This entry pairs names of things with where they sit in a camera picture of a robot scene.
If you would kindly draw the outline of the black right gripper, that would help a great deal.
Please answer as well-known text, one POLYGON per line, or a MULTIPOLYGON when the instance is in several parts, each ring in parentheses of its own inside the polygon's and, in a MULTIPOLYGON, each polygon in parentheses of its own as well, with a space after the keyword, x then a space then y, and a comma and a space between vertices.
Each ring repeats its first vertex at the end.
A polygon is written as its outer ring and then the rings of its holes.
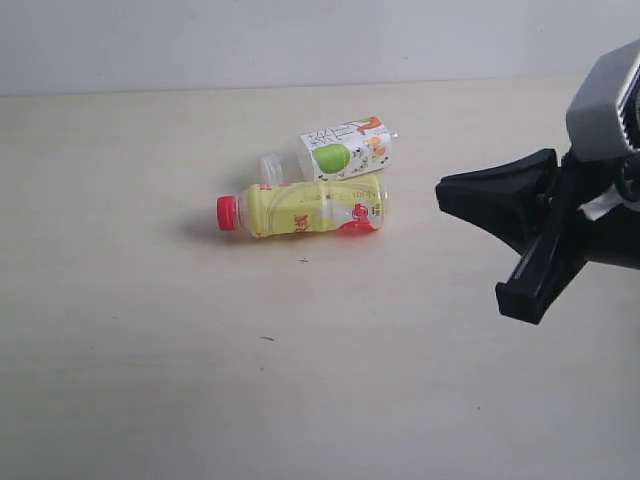
POLYGON ((587 262, 639 268, 639 156, 583 161, 569 151, 560 187, 568 203, 556 200, 551 209, 556 181, 556 151, 544 148, 501 166, 446 176, 435 188, 442 212, 518 253, 542 231, 509 279, 495 287, 500 314, 533 325, 587 262))

